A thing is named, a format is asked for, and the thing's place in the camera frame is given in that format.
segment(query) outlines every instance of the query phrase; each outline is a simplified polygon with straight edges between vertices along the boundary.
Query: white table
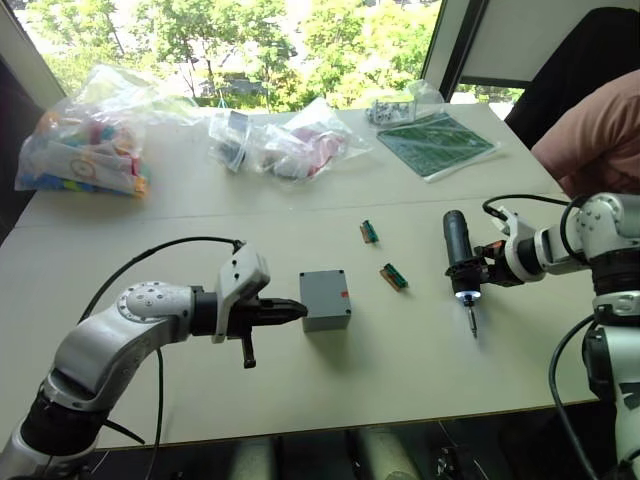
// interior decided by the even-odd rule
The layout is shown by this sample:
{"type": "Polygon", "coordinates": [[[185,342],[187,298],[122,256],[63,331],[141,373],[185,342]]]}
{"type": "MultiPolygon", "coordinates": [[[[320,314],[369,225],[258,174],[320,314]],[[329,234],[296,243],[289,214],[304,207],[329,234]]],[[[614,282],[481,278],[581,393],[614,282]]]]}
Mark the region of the white table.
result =
{"type": "MultiPolygon", "coordinates": [[[[535,192],[526,186],[536,182],[534,176],[538,185],[551,185],[550,177],[545,178],[522,147],[511,148],[522,151],[523,158],[508,160],[531,174],[517,177],[522,183],[507,178],[507,191],[535,192]]],[[[406,167],[396,162],[401,168],[384,161],[379,168],[402,174],[406,167]]],[[[475,168],[477,175],[484,172],[495,185],[492,163],[470,169],[475,168]]],[[[410,174],[407,181],[415,179],[413,172],[406,173],[410,174]]],[[[388,204],[363,206],[360,198],[346,196],[345,190],[341,199],[323,197],[328,202],[324,208],[314,203],[313,193],[311,199],[295,194],[299,201],[292,203],[301,207],[287,209],[279,202],[292,201],[291,197],[268,185],[272,190],[264,186],[261,192],[278,193],[254,205],[253,212],[224,212],[237,205],[217,205],[218,213],[189,216],[182,212],[183,218],[156,218],[163,212],[156,210],[155,200],[149,204],[150,211],[123,213],[115,209],[126,205],[123,199],[85,195],[85,202],[101,209],[96,217],[81,221],[89,209],[71,210],[67,215],[63,210],[79,208],[79,197],[37,194],[21,226],[0,248],[0,381],[5,385],[0,431],[8,434],[25,414],[59,342],[104,279],[149,246],[187,235],[222,235],[254,243],[271,270],[272,281],[264,296],[299,298],[299,272],[344,269],[353,314],[346,331],[306,335],[300,322],[257,328],[254,370],[243,370],[237,341],[212,345],[207,338],[197,338],[166,347],[165,443],[549,405],[546,371],[551,352],[570,325],[589,313],[589,274],[549,277],[511,289],[483,287],[479,339],[474,340],[465,312],[453,299],[443,274],[447,259],[442,216],[454,208],[464,211],[473,244],[488,243],[500,235],[481,213],[481,198],[449,200],[457,193],[473,196],[464,189],[444,188],[449,181],[462,186],[464,175],[459,172],[457,178],[441,182],[438,188],[446,201],[420,199],[431,185],[419,181],[412,191],[388,193],[397,195],[396,200],[383,197],[378,202],[388,204]],[[56,204],[48,213],[45,197],[56,204]],[[362,241],[358,226],[365,218],[380,236],[378,246],[362,241]],[[378,274],[387,262],[409,281],[406,292],[396,293],[378,274]]],[[[382,180],[370,187],[387,195],[382,180]]],[[[240,179],[226,181],[243,184],[240,179]]],[[[313,185],[329,191],[334,182],[346,180],[336,173],[313,185]]],[[[470,183],[469,188],[479,185],[484,184],[470,183]]],[[[496,192],[475,191],[482,198],[492,193],[496,192]]],[[[178,204],[191,208],[198,202],[178,204]]],[[[535,202],[509,205],[539,226],[557,222],[561,213],[557,206],[535,202]]],[[[228,247],[211,244],[161,252],[125,274],[98,308],[140,280],[213,288],[217,270],[229,254],[228,247]]],[[[155,425],[155,369],[153,358],[142,365],[112,414],[147,439],[153,437],[155,425]]],[[[559,384],[565,401],[592,398],[579,341],[570,344],[561,361],[559,384]]],[[[101,446],[129,444],[109,431],[101,437],[101,446]]]]}
{"type": "MultiPolygon", "coordinates": [[[[152,128],[147,158],[153,168],[151,193],[143,201],[83,193],[38,192],[18,226],[69,223],[115,224],[155,218],[245,215],[285,210],[490,197],[502,193],[560,192],[518,138],[487,105],[447,105],[447,111],[488,140],[496,154],[440,181],[427,184],[375,138],[361,110],[340,112],[351,128],[371,143],[366,155],[345,161],[325,178],[286,188],[273,178],[234,175],[209,159],[206,129],[152,128]]],[[[262,116],[284,122],[290,114],[262,116]]]]}

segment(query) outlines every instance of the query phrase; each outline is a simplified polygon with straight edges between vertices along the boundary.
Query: pink sleeve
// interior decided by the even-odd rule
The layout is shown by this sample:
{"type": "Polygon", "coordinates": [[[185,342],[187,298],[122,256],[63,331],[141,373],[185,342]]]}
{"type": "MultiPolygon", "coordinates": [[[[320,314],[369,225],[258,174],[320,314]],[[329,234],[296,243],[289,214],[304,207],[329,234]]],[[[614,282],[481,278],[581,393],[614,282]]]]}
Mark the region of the pink sleeve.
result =
{"type": "Polygon", "coordinates": [[[531,152],[553,178],[560,180],[629,135],[637,135],[638,112],[640,70],[605,84],[568,110],[531,152]]]}

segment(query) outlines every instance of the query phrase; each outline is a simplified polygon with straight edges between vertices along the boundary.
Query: robotic arm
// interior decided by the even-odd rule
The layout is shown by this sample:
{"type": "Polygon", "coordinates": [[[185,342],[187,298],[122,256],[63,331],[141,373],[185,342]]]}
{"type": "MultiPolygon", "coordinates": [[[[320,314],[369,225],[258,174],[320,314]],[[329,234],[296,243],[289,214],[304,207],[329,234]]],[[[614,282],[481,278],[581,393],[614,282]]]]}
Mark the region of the robotic arm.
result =
{"type": "Polygon", "coordinates": [[[589,387],[615,402],[618,458],[632,461],[640,478],[640,196],[595,195],[566,222],[541,230],[497,212],[508,239],[476,248],[456,272],[510,287],[591,269],[597,328],[583,341],[589,387]]]}
{"type": "Polygon", "coordinates": [[[293,300],[259,299],[269,280],[265,260],[245,245],[220,270],[215,292],[143,282],[80,323],[0,454],[0,480],[82,478],[111,409],[142,361],[164,345],[190,335],[209,335],[214,343],[236,338],[244,367],[255,367],[252,328],[307,314],[293,300]]]}

